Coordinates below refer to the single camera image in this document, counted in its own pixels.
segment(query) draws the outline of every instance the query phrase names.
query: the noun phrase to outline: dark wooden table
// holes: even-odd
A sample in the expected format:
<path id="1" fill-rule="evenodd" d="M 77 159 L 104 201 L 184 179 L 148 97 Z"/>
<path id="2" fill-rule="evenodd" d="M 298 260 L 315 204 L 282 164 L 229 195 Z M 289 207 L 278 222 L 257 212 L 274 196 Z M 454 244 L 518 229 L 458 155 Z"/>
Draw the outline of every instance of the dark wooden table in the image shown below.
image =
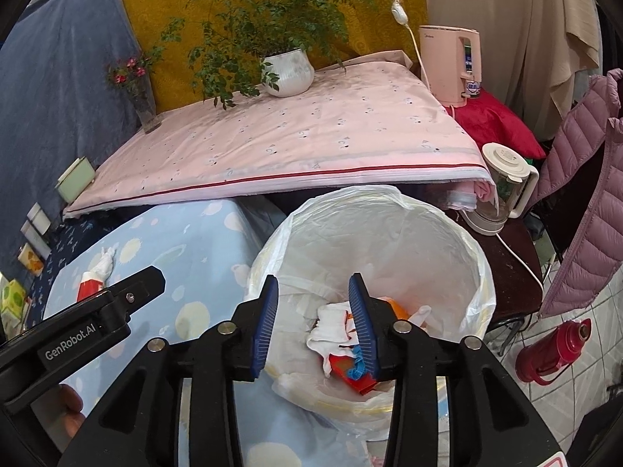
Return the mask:
<path id="1" fill-rule="evenodd" d="M 509 318 L 536 313 L 541 307 L 543 293 L 523 265 L 497 237 L 475 232 L 457 211 L 448 211 L 447 215 L 478 241 L 491 266 L 497 304 L 490 326 Z M 509 219 L 500 237 L 530 267 L 535 276 L 542 279 L 537 250 L 521 219 Z"/>

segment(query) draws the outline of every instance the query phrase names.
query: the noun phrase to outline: potted plant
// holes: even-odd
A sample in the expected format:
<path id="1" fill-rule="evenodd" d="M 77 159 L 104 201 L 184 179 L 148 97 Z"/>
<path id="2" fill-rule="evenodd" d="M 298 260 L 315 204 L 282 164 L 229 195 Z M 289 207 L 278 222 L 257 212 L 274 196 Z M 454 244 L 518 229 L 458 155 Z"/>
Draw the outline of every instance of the potted plant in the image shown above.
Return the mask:
<path id="1" fill-rule="evenodd" d="M 119 60 L 114 66 L 108 65 L 108 82 L 130 96 L 145 133 L 154 131 L 161 124 L 160 117 L 156 115 L 148 74 L 153 71 L 154 64 L 162 59 L 163 50 L 163 46 L 155 46 L 139 56 Z"/>
<path id="2" fill-rule="evenodd" d="M 348 41 L 342 5 L 372 0 L 191 0 L 207 4 L 206 19 L 173 18 L 161 40 L 180 42 L 186 25 L 199 26 L 201 44 L 188 51 L 193 89 L 224 109 L 233 96 L 258 96 L 262 83 L 275 96 L 293 96 L 313 82 L 307 52 L 341 64 L 337 43 Z M 220 9 L 213 15 L 214 8 Z"/>

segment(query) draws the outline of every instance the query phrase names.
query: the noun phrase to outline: folded white cloth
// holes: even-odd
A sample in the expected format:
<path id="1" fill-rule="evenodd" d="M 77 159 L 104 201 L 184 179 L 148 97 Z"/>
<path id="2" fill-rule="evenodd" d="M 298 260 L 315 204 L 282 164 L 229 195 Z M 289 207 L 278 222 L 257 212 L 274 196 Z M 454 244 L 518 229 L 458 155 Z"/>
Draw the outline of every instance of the folded white cloth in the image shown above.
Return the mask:
<path id="1" fill-rule="evenodd" d="M 307 347 L 322 356 L 322 369 L 326 377 L 331 374 L 329 355 L 354 358 L 349 346 L 357 346 L 359 339 L 354 329 L 350 303 L 321 305 L 318 321 L 307 336 Z"/>

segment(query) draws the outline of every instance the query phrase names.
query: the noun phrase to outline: pink puffer jacket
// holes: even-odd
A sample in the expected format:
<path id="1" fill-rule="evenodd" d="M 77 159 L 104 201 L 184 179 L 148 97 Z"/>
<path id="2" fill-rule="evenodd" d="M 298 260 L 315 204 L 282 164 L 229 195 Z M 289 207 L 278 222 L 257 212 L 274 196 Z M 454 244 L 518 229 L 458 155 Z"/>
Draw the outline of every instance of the pink puffer jacket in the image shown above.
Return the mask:
<path id="1" fill-rule="evenodd" d="M 541 306 L 543 317 L 586 307 L 623 261 L 623 119 L 617 83 L 623 70 L 593 76 L 565 117 L 541 169 L 534 205 L 567 184 L 605 142 L 597 187 Z"/>

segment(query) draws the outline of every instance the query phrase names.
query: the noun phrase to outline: white kettle lid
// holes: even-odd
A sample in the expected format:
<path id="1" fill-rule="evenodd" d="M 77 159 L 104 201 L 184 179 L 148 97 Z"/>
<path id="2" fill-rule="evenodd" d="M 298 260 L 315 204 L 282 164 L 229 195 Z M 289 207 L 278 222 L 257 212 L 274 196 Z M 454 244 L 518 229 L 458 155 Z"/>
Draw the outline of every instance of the white kettle lid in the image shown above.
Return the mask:
<path id="1" fill-rule="evenodd" d="M 522 182 L 530 175 L 530 165 L 518 152 L 496 142 L 482 146 L 482 156 L 487 164 L 507 176 L 509 181 Z"/>

